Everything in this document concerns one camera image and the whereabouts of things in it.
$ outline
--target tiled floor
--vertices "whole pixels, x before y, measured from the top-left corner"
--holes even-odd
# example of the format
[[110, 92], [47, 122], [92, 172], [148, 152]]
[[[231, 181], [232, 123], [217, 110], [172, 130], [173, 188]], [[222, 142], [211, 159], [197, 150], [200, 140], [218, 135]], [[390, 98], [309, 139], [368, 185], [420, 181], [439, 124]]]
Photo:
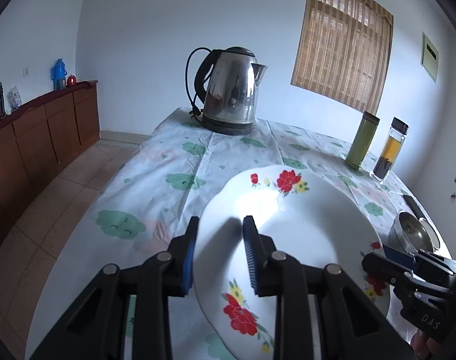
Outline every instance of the tiled floor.
[[65, 242], [138, 145], [100, 140], [32, 202], [0, 247], [0, 338], [22, 360], [45, 281]]

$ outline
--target bottle cap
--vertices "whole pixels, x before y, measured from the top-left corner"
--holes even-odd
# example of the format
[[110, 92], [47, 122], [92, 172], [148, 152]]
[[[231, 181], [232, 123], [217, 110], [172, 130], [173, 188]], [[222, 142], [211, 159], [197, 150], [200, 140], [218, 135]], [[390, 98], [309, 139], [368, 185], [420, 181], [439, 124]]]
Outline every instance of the bottle cap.
[[406, 123], [400, 121], [397, 117], [393, 118], [391, 127], [393, 127], [395, 130], [398, 130], [403, 135], [406, 135], [406, 133], [408, 132], [408, 129], [409, 129], [409, 126]]
[[375, 126], [377, 126], [380, 123], [380, 120], [375, 115], [372, 115], [367, 111], [363, 112], [363, 119], [366, 119], [367, 121], [371, 122]]

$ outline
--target brown curtain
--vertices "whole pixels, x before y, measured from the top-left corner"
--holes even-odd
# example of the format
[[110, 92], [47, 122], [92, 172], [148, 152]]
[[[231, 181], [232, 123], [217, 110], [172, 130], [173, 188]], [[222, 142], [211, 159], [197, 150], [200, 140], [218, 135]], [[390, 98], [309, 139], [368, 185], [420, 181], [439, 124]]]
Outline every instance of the brown curtain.
[[291, 84], [376, 114], [393, 15], [373, 0], [306, 0]]

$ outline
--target tablecloth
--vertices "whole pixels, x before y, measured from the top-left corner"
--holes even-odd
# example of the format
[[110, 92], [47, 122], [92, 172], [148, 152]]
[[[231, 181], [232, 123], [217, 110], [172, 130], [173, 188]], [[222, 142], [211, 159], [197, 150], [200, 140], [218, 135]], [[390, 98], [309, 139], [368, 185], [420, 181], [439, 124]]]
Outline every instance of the tablecloth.
[[[143, 263], [184, 233], [192, 215], [237, 173], [271, 164], [310, 169], [351, 198], [369, 219], [381, 241], [388, 239], [397, 212], [409, 211], [402, 194], [408, 188], [390, 173], [385, 184], [369, 171], [368, 153], [359, 171], [344, 164], [350, 144], [303, 128], [257, 119], [246, 136], [226, 136], [202, 128], [179, 108], [165, 119], [113, 177], [67, 241], [40, 296], [28, 335], [28, 359], [80, 291], [107, 263], [122, 269]], [[441, 254], [449, 256], [444, 242]], [[126, 359], [131, 359], [134, 302], [131, 300]], [[231, 360], [203, 316], [194, 289], [170, 298], [170, 328], [175, 360]], [[413, 327], [399, 316], [392, 293], [388, 320], [401, 337]]]

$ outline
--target floral plate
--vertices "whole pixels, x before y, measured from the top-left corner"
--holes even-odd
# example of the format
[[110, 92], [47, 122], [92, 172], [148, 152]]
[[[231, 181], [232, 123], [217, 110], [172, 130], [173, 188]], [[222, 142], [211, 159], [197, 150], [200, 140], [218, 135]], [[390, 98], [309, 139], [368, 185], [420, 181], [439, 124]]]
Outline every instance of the floral plate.
[[238, 360], [272, 359], [274, 348], [276, 298], [259, 298], [251, 288], [241, 234], [247, 215], [301, 263], [339, 263], [388, 313], [389, 288], [361, 267], [364, 254], [384, 255], [380, 239], [344, 193], [309, 170], [273, 165], [241, 172], [206, 206], [194, 252], [201, 309]]

